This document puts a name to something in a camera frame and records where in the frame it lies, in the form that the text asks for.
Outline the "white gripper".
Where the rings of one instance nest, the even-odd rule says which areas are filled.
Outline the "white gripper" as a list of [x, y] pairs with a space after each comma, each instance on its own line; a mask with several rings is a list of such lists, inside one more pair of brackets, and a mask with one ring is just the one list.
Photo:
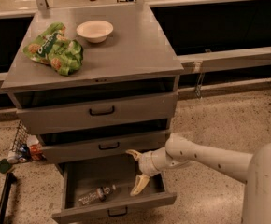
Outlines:
[[179, 166], [179, 162], [170, 157], [164, 147], [142, 154], [136, 150], [127, 149], [126, 153], [138, 161], [139, 170], [143, 173], [135, 177], [135, 185], [130, 192], [131, 196], [136, 196], [143, 191], [150, 182], [150, 176]]

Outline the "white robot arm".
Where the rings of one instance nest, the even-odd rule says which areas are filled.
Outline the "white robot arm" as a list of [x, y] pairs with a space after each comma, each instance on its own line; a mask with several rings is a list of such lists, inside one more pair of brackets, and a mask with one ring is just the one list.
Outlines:
[[134, 157], [140, 170], [133, 196], [160, 172], [196, 161], [245, 185], [242, 224], [271, 224], [271, 143], [249, 154], [198, 145], [173, 133], [159, 149], [144, 153], [128, 149], [126, 153]]

